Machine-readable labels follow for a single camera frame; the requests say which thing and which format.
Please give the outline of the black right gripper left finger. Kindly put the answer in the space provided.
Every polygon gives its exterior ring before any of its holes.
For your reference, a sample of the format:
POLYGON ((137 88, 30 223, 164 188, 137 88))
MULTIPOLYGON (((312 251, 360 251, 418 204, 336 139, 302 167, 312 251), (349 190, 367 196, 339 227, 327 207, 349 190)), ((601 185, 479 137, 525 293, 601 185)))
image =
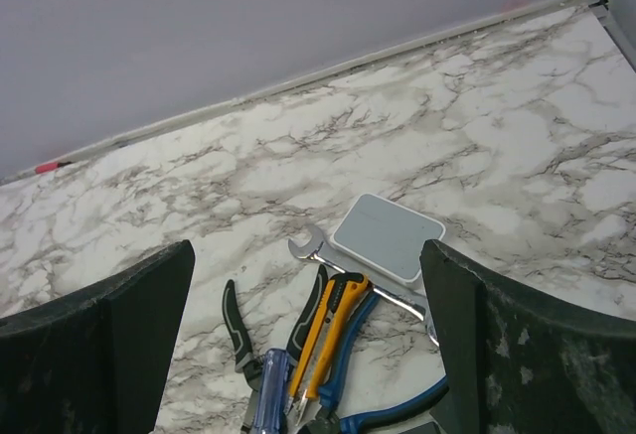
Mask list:
POLYGON ((182 240, 2 318, 2 432, 152 432, 193 272, 182 240))

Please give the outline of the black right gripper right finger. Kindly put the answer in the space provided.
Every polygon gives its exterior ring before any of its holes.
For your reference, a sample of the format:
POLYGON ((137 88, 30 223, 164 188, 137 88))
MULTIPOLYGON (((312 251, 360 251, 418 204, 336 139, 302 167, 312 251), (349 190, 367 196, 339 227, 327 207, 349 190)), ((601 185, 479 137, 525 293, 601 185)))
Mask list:
POLYGON ((450 398, 449 433, 632 433, 635 323, 428 240, 420 267, 450 398))

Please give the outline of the grey white router box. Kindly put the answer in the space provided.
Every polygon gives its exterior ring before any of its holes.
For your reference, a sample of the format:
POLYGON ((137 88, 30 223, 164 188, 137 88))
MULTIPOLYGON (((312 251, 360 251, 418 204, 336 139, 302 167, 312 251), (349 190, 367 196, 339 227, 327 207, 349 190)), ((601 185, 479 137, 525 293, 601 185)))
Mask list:
POLYGON ((441 239, 445 225, 373 194, 361 194, 331 236, 335 247, 402 285, 421 276, 424 243, 441 239))

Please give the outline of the blue transparent screwdriver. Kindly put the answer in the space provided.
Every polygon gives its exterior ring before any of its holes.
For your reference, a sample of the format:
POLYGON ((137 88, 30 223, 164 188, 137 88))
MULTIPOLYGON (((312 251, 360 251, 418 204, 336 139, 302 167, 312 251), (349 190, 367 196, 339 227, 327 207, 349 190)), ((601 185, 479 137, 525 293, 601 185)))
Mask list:
POLYGON ((285 433, 284 405, 291 368, 288 352, 272 348, 259 358, 248 353, 241 368, 251 395, 240 432, 285 433))

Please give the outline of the yellow black utility knife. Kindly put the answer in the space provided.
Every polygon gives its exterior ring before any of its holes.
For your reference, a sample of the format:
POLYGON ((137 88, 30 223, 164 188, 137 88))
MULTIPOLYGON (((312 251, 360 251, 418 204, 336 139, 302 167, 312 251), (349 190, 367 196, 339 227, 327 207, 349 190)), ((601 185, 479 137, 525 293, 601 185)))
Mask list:
POLYGON ((368 286, 368 277, 361 273, 338 273, 328 280, 289 385, 292 403, 318 397, 318 387, 327 376, 345 325, 368 286))

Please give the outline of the black grey handled pliers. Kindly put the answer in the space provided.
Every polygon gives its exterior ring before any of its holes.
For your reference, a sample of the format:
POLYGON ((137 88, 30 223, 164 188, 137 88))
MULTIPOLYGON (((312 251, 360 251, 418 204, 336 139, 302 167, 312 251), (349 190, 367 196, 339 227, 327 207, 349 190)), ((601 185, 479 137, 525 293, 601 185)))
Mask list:
MULTIPOLYGON (((290 359, 289 373, 292 373, 298 366, 328 280, 327 268, 321 264, 317 270, 312 291, 290 332, 287 342, 285 350, 290 359)), ((235 371, 243 374, 247 385, 251 389, 251 395, 240 428, 241 433, 249 433, 253 426, 257 408, 264 357, 257 356, 253 351, 247 328, 239 311, 236 286, 232 279, 224 287, 222 311, 224 322, 234 347, 235 371)))

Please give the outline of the red marker at wall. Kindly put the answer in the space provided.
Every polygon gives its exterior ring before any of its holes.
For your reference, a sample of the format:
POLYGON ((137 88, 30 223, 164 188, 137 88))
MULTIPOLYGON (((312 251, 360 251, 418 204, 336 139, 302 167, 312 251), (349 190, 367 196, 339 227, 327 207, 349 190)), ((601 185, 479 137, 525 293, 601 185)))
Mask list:
POLYGON ((37 166, 35 168, 35 173, 36 174, 45 174, 45 173, 52 172, 52 171, 55 171, 57 169, 63 168, 65 166, 68 166, 71 163, 72 163, 72 161, 56 161, 56 162, 45 163, 45 164, 42 164, 40 166, 37 166))

